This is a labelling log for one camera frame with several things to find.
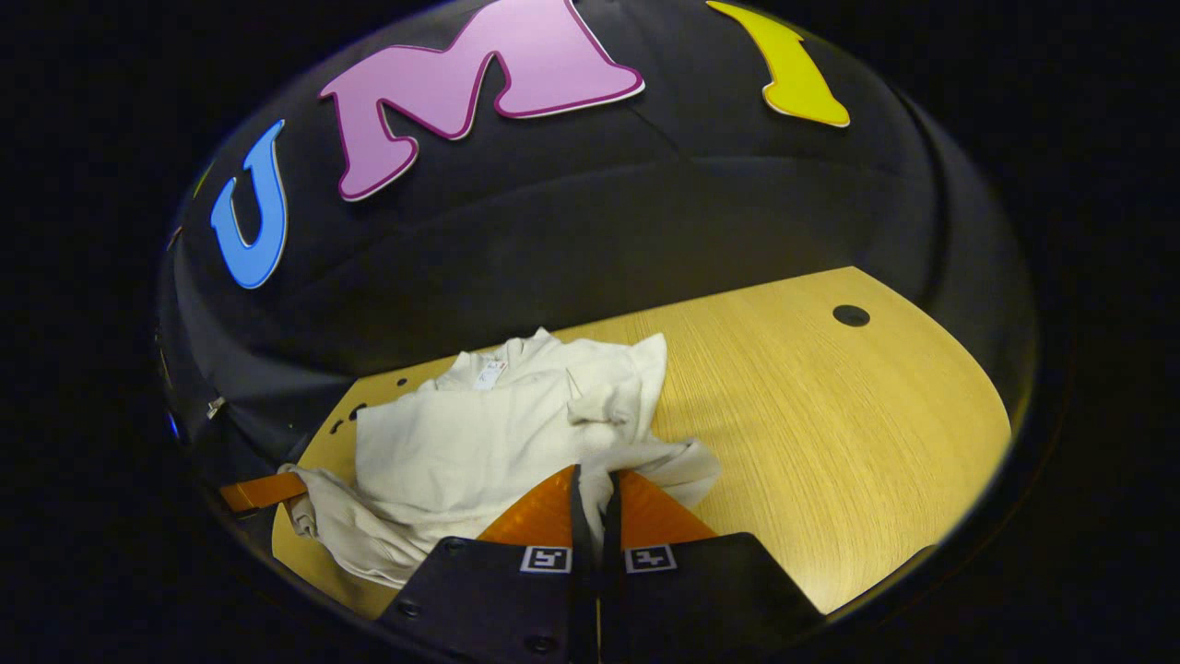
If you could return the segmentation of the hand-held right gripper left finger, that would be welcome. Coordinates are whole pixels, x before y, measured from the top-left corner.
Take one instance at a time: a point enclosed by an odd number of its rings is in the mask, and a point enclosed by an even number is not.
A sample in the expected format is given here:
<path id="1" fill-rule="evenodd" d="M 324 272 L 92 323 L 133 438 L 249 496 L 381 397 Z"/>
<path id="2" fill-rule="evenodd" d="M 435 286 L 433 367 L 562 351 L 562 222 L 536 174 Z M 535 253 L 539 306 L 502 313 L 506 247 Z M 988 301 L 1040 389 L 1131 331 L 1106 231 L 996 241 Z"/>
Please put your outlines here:
<path id="1" fill-rule="evenodd" d="M 594 538 L 569 466 L 476 538 L 439 539 L 379 624 L 446 660 L 590 660 Z"/>

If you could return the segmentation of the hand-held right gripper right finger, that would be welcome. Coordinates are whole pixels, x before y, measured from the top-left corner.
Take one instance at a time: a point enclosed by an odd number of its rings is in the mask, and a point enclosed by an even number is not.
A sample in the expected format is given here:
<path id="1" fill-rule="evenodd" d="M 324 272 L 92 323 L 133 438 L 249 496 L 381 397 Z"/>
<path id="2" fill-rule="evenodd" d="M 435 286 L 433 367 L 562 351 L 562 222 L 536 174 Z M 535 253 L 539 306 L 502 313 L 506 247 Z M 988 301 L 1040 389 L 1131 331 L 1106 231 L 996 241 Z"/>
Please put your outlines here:
<path id="1" fill-rule="evenodd" d="M 616 471 L 601 559 L 601 660 L 767 660 L 825 614 L 750 533 L 715 533 L 635 471 Z"/>

